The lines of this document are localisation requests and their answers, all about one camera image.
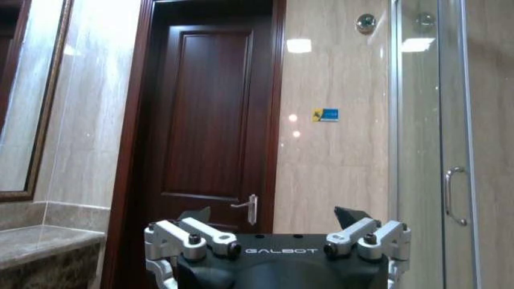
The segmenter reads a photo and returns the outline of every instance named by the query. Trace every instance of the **door panel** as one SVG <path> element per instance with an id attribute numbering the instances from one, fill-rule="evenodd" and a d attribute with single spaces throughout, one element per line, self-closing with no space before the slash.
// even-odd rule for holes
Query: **door panel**
<path id="1" fill-rule="evenodd" d="M 147 221 L 211 207 L 211 222 L 258 232 L 244 203 L 264 192 L 271 97 L 267 18 L 171 26 L 145 148 Z"/>
<path id="2" fill-rule="evenodd" d="M 471 186 L 459 2 L 440 7 L 440 140 L 446 288 L 474 288 Z"/>

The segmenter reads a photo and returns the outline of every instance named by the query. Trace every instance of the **wall fixture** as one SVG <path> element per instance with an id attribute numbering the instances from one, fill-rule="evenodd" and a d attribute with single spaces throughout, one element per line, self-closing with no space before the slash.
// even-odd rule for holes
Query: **wall fixture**
<path id="1" fill-rule="evenodd" d="M 419 33 L 431 32 L 432 28 L 435 27 L 435 16 L 427 12 L 419 13 L 415 27 Z"/>
<path id="2" fill-rule="evenodd" d="M 356 30 L 363 34 L 368 35 L 375 31 L 376 28 L 376 18 L 371 14 L 363 14 L 356 19 L 355 22 Z"/>

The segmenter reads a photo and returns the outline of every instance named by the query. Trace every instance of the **beige wall tile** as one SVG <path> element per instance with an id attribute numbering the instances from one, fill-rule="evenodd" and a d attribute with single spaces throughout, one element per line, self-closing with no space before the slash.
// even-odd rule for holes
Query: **beige wall tile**
<path id="1" fill-rule="evenodd" d="M 109 207 L 139 6 L 75 1 L 37 187 L 49 201 Z"/>
<path id="2" fill-rule="evenodd" d="M 370 36 L 354 26 L 364 13 Z M 338 230 L 336 205 L 387 219 L 387 13 L 384 1 L 287 1 L 286 39 L 312 51 L 283 63 L 275 232 Z M 315 108 L 338 108 L 339 122 L 311 122 Z"/>
<path id="3" fill-rule="evenodd" d="M 469 61 L 483 288 L 514 283 L 514 31 L 510 0 L 470 0 Z"/>
<path id="4" fill-rule="evenodd" d="M 117 152 L 60 148 L 48 200 L 109 207 L 116 165 Z"/>

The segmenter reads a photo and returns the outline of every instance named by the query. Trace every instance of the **glass shower door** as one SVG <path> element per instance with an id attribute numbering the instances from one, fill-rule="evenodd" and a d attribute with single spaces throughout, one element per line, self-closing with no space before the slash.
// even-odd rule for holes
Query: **glass shower door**
<path id="1" fill-rule="evenodd" d="M 403 289 L 475 287 L 461 0 L 392 1 L 398 218 L 412 228 Z"/>
<path id="2" fill-rule="evenodd" d="M 469 91 L 462 0 L 439 0 L 440 171 L 446 288 L 474 288 Z"/>

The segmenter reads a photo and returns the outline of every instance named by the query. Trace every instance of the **shower door handle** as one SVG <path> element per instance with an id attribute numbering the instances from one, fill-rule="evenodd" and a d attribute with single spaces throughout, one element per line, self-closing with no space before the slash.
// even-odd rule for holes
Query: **shower door handle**
<path id="1" fill-rule="evenodd" d="M 248 223 L 254 226 L 258 223 L 258 202 L 259 202 L 259 197 L 256 195 L 251 195 L 248 197 L 248 202 L 235 205 L 231 204 L 231 208 L 243 208 L 248 207 Z"/>
<path id="2" fill-rule="evenodd" d="M 455 173 L 463 173 L 466 172 L 463 167 L 453 167 L 448 169 L 448 171 L 444 174 L 444 211 L 446 215 L 451 217 L 451 219 L 462 226 L 465 227 L 467 225 L 467 220 L 457 218 L 453 214 L 453 207 L 451 207 L 451 177 Z"/>

